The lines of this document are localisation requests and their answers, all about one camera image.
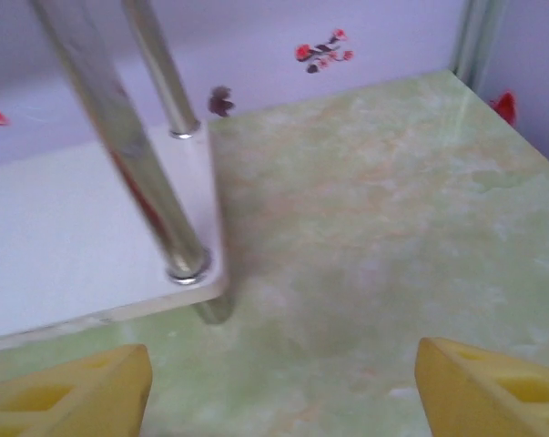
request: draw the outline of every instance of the white shelf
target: white shelf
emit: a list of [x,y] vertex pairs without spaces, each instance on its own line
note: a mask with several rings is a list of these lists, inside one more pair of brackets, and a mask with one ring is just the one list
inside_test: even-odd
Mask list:
[[88,315],[133,317],[210,300],[227,286],[209,133],[148,132],[211,253],[207,276],[180,286],[97,143],[0,167],[0,337]]

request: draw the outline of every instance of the metal rod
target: metal rod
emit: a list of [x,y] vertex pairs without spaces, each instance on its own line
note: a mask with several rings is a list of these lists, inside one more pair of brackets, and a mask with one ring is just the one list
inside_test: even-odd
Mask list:
[[220,325],[231,316],[234,299],[226,292],[218,298],[193,304],[193,309],[208,325]]
[[466,3],[463,30],[451,70],[475,92],[482,82],[494,37],[507,5],[506,0],[469,0]]
[[191,281],[207,267],[208,254],[175,198],[84,1],[31,0],[31,4],[162,248],[170,274]]
[[199,128],[199,122],[181,85],[181,78],[161,34],[155,13],[148,0],[124,0],[123,5],[165,107],[171,134],[175,137],[189,137]]

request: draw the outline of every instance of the yellow plastic part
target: yellow plastic part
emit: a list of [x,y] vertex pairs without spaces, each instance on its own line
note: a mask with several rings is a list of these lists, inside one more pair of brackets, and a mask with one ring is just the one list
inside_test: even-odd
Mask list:
[[549,368],[422,339],[415,376],[434,437],[549,437]]
[[138,437],[152,377],[137,344],[0,382],[0,437]]

